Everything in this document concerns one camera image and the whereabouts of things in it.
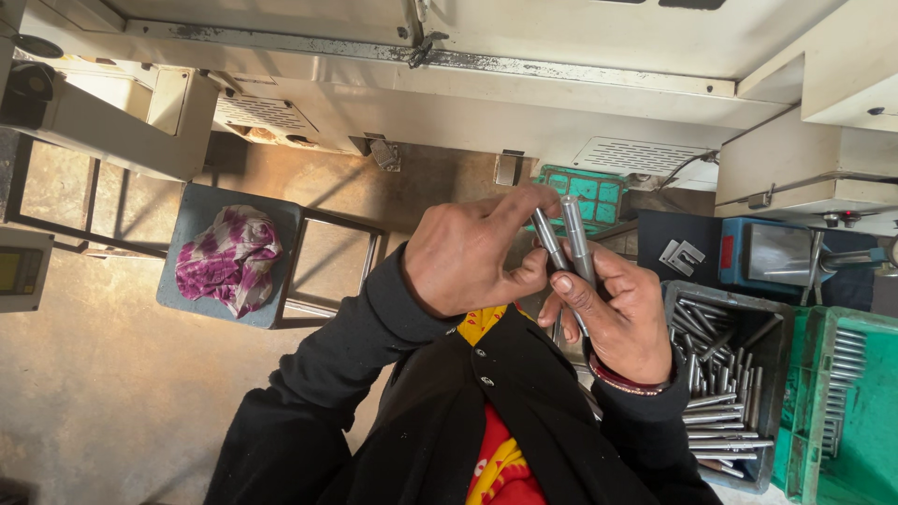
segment hand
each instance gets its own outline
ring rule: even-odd
[[[503,269],[515,234],[536,208],[560,216],[559,194],[528,183],[502,197],[429,208],[402,257],[406,286],[418,304],[446,318],[545,288],[544,249],[527,254],[519,269]]]
[[[559,239],[570,257],[566,239]],[[640,384],[661,384],[670,378],[671,345],[658,276],[590,242],[596,281],[607,290],[607,302],[575,274],[552,274],[553,292],[538,317],[551,326],[564,310],[565,340],[577,343],[580,330],[570,304],[583,319],[596,356],[615,373]]]

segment purple cloth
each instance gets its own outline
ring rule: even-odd
[[[271,294],[269,270],[282,251],[268,215],[248,205],[231,205],[181,247],[175,281],[185,298],[221,300],[240,319],[259,310]]]

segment stool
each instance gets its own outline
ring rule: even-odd
[[[240,319],[234,319],[231,312],[220,301],[202,297],[198,300],[185,298],[178,290],[175,282],[174,268],[178,253],[184,244],[193,241],[194,237],[206,231],[215,220],[222,207],[229,205],[249,205],[267,214],[277,229],[281,246],[284,248],[281,259],[271,267],[271,294],[259,310],[250,312]],[[172,232],[172,241],[165,259],[162,278],[156,290],[156,301],[161,306],[207,315],[235,323],[248,324],[268,330],[286,328],[310,328],[327,323],[336,312],[311,306],[287,298],[290,282],[299,252],[302,248],[303,230],[306,221],[316,221],[328,225],[350,228],[368,233],[368,250],[365,265],[358,289],[361,292],[365,278],[374,262],[374,251],[377,239],[383,236],[383,230],[363,225],[351,219],[333,216],[326,212],[304,208],[294,202],[272,199],[258,195],[240,193],[239,191],[222,190],[202,184],[187,184],[180,201],[178,219]],[[284,317],[284,308],[301,310],[319,317]]]

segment concrete floor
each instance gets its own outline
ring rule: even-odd
[[[495,155],[402,146],[402,172],[371,158],[247,145],[216,136],[197,182],[292,200],[388,230],[381,257],[424,210],[504,192]],[[23,211],[77,226],[88,158],[37,144]],[[180,184],[104,164],[94,231],[167,244]],[[509,265],[529,249],[522,232]],[[357,292],[366,237],[309,227],[296,297],[337,306]],[[0,315],[0,489],[32,503],[200,503],[243,395],[264,387],[277,359],[312,330],[268,332],[155,303],[162,263],[54,251],[37,313]],[[537,311],[541,296],[523,300]],[[376,412],[384,370],[347,434],[358,448]],[[718,488],[731,504],[785,503]]]

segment red label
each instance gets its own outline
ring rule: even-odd
[[[733,267],[733,236],[727,235],[720,243],[720,268]]]

